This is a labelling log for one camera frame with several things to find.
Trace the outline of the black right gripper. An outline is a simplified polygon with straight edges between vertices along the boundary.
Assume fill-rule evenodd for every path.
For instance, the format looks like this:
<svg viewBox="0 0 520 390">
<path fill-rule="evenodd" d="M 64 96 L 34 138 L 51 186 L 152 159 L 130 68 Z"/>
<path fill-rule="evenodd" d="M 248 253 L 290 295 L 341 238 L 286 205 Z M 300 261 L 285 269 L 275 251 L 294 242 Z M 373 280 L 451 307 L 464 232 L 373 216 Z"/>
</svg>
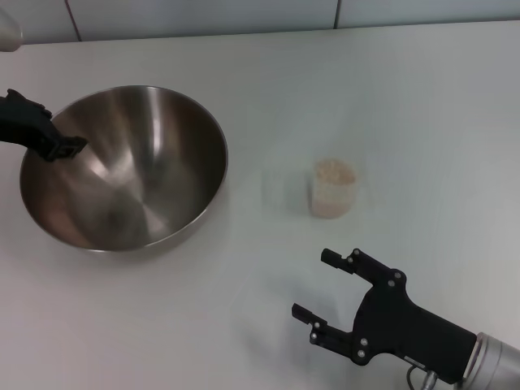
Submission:
<svg viewBox="0 0 520 390">
<path fill-rule="evenodd" d="M 342 331 L 294 303 L 292 316 L 310 325 L 312 345 L 327 349 L 359 366 L 382 353 L 409 359 L 455 384 L 462 379 L 476 343 L 476 335 L 417 305 L 406 292 L 406 277 L 360 249 L 343 258 L 324 249 L 321 261 L 372 284 L 358 308 L 353 331 Z"/>
</svg>

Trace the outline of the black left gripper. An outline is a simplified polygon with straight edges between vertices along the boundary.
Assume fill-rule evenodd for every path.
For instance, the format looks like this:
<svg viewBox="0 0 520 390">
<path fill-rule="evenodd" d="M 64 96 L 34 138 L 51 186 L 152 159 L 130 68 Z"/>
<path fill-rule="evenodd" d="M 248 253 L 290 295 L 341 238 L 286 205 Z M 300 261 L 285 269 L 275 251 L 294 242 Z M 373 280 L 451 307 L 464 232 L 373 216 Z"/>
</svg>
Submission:
<svg viewBox="0 0 520 390">
<path fill-rule="evenodd" d="M 74 158 L 88 144 L 83 137 L 61 134 L 50 111 L 14 89 L 0 97 L 0 141 L 22 145 L 47 162 Z"/>
</svg>

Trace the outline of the stainless steel mixing bowl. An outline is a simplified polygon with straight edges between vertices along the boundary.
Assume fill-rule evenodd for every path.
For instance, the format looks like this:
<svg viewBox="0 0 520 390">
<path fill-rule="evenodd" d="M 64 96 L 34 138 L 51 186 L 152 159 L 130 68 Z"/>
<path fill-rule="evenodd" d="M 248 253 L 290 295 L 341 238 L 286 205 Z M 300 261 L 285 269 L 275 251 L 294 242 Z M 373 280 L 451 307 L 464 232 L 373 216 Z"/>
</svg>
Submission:
<svg viewBox="0 0 520 390">
<path fill-rule="evenodd" d="M 228 170 L 215 117 L 170 89 L 128 85 L 83 97 L 54 116 L 87 145 L 74 158 L 24 155 L 20 195 L 54 239 L 94 252 L 142 249 L 194 229 Z"/>
</svg>

